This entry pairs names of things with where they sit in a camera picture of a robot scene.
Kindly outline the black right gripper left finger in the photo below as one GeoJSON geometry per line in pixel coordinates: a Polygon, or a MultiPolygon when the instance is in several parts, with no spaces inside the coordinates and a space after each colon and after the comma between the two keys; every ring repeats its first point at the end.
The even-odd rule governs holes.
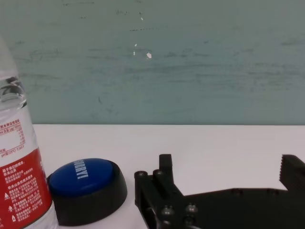
{"type": "Polygon", "coordinates": [[[159,155],[151,175],[134,173],[135,205],[149,229],[196,229],[196,205],[186,201],[174,184],[172,155],[159,155]]]}

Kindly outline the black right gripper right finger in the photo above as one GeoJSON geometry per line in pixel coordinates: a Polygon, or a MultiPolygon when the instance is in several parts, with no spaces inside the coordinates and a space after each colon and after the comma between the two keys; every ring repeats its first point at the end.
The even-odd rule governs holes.
{"type": "Polygon", "coordinates": [[[294,155],[282,155],[279,180],[288,191],[304,191],[305,163],[294,155]]]}

